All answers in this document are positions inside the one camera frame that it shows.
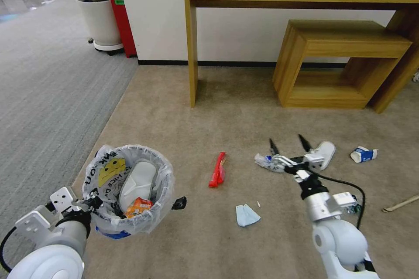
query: white plant pot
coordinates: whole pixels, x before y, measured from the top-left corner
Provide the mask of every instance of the white plant pot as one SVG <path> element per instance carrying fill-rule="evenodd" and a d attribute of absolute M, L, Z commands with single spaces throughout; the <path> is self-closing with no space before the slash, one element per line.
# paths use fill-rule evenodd
<path fill-rule="evenodd" d="M 110 0 L 100 2 L 77 0 L 77 2 L 82 9 L 90 36 L 94 39 L 95 48 L 104 51 L 121 49 L 123 45 Z"/>

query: gray carpet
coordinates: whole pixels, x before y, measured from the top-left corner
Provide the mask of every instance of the gray carpet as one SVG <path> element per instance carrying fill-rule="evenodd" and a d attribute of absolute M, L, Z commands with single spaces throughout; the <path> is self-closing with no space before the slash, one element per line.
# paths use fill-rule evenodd
<path fill-rule="evenodd" d="M 0 24 L 0 237 L 79 173 L 137 68 L 87 43 L 75 0 Z M 30 248 L 12 236 L 6 260 Z"/>

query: beige carpet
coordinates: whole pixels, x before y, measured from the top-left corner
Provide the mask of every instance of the beige carpet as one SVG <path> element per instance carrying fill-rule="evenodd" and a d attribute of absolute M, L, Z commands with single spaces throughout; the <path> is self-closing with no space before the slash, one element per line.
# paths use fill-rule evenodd
<path fill-rule="evenodd" d="M 256 153 L 268 154 L 269 137 L 283 154 L 303 154 L 298 133 L 313 145 L 335 143 L 324 174 L 364 188 L 361 229 L 380 277 L 417 277 L 419 202 L 391 214 L 381 208 L 419 192 L 419 85 L 408 84 L 382 115 L 370 109 L 284 109 L 270 69 L 201 68 L 196 107 L 190 109 L 187 71 L 140 67 L 88 160 L 103 144 L 153 147 L 172 162 L 176 195 L 186 195 L 188 205 L 169 213 L 150 235 L 115 241 L 93 233 L 87 279 L 325 278 L 297 183 L 253 162 Z M 378 148 L 377 160 L 355 164 L 349 153 L 357 145 Z M 222 150 L 228 155 L 226 181 L 209 189 Z M 75 183 L 79 191 L 83 178 L 82 172 Z M 325 185 L 333 193 L 348 190 Z M 244 203 L 262 218 L 240 228 L 235 206 Z"/>

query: table leg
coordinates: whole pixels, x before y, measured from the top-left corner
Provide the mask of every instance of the table leg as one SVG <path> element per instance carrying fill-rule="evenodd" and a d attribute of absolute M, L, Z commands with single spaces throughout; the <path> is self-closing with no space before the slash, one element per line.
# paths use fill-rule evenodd
<path fill-rule="evenodd" d="M 377 113 L 387 108 L 419 68 L 419 11 L 396 11 L 387 29 L 411 40 L 413 44 L 371 99 L 370 105 Z"/>
<path fill-rule="evenodd" d="M 191 108 L 195 107 L 196 89 L 198 87 L 198 44 L 196 30 L 196 7 L 185 0 L 186 40 L 188 42 L 189 92 Z"/>

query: floor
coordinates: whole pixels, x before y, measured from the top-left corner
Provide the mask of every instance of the floor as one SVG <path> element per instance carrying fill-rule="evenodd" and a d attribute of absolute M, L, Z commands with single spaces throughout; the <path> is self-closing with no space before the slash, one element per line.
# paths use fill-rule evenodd
<path fill-rule="evenodd" d="M 89 37 L 75 0 L 0 23 L 0 238 L 74 181 L 138 67 Z M 15 265 L 30 250 L 12 236 L 5 259 Z"/>
<path fill-rule="evenodd" d="M 381 212 L 418 193 L 419 85 L 409 83 L 381 115 L 365 110 L 284 109 L 278 106 L 271 69 L 200 68 L 196 107 L 189 107 L 187 67 L 141 66 L 131 80 L 87 162 L 103 144 L 139 143 L 173 164 L 175 194 L 187 196 L 150 235 L 88 239 L 88 278 L 325 278 L 311 240 L 299 187 L 285 174 L 254 164 L 269 153 L 300 156 L 297 134 L 312 145 L 335 143 L 324 172 L 360 185 L 367 194 L 361 229 L 382 279 L 411 279 L 419 272 L 419 202 Z M 374 161 L 355 164 L 350 152 L 378 148 Z M 209 189 L 220 151 L 226 180 Z M 84 172 L 75 189 L 80 192 Z M 326 182 L 333 193 L 355 190 Z M 247 203 L 261 220 L 241 228 L 235 206 Z"/>

